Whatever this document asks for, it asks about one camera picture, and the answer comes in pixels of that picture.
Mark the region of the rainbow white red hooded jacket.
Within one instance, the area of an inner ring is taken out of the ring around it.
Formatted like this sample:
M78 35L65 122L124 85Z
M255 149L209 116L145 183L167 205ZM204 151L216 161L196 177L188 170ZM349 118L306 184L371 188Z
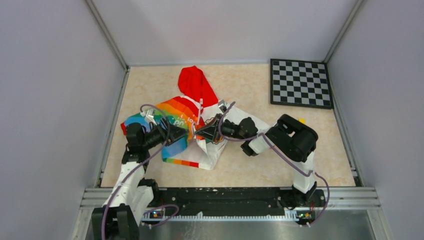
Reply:
M154 119L159 123L162 118L172 125L188 129L188 135L170 146L159 147L161 159L166 163L189 166L205 170L212 170L216 166L228 140L212 143L206 139L196 137L195 131L203 127L216 114L222 114L224 119L238 124L242 119L251 117L260 132L264 132L269 125L260 118L249 114L236 106L229 111L221 112L218 108L220 101L203 71L196 66L185 67L181 70L177 86L180 95L161 103L143 104L140 112L128 117L122 124L123 134L125 127L131 123L149 124L141 112L150 108L155 109Z

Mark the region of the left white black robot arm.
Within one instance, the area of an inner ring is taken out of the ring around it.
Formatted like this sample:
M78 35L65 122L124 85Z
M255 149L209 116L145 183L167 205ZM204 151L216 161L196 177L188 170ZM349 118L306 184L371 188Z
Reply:
M120 240L139 239L139 225L146 208L160 202L160 193L151 185L141 185L146 164L152 159L150 149L168 147L189 133L165 118L148 126L133 122L125 126L127 144L121 161L120 174L111 194L101 207L91 214L96 240L117 237Z

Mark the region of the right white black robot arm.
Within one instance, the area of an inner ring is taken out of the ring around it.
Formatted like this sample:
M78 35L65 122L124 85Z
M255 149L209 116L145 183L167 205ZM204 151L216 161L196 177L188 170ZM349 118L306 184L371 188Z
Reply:
M250 157L272 149L294 168L294 202L307 206L313 200L317 188L313 158L319 137L304 123L283 114L273 126L261 132L250 116L234 123L218 113L194 134L213 143L220 140L241 142L241 149Z

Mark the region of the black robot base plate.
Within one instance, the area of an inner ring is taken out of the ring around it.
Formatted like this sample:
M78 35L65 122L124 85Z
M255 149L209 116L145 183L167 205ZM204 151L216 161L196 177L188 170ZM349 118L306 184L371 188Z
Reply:
M305 199L291 187L169 187L154 189L145 210L158 209L165 216L178 217L199 213L206 217L265 217L302 208L316 210L325 202L321 189Z

